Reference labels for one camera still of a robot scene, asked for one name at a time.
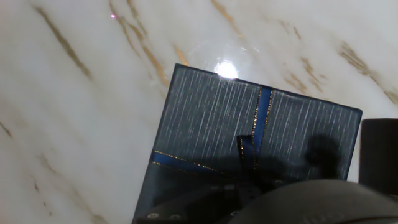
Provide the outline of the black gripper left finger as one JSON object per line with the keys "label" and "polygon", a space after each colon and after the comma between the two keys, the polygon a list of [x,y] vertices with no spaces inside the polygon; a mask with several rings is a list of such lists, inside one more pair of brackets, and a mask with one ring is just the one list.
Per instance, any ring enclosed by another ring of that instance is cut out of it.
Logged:
{"label": "black gripper left finger", "polygon": [[206,185],[144,212],[136,224],[228,223],[241,208],[235,185]]}

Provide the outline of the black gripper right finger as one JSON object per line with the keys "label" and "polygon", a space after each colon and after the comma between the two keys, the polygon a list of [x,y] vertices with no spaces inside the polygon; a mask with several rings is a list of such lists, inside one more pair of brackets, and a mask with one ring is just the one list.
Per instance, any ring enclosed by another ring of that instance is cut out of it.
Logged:
{"label": "black gripper right finger", "polygon": [[238,184],[238,195],[240,200],[253,200],[282,185],[280,179],[258,179],[254,182],[241,182]]}

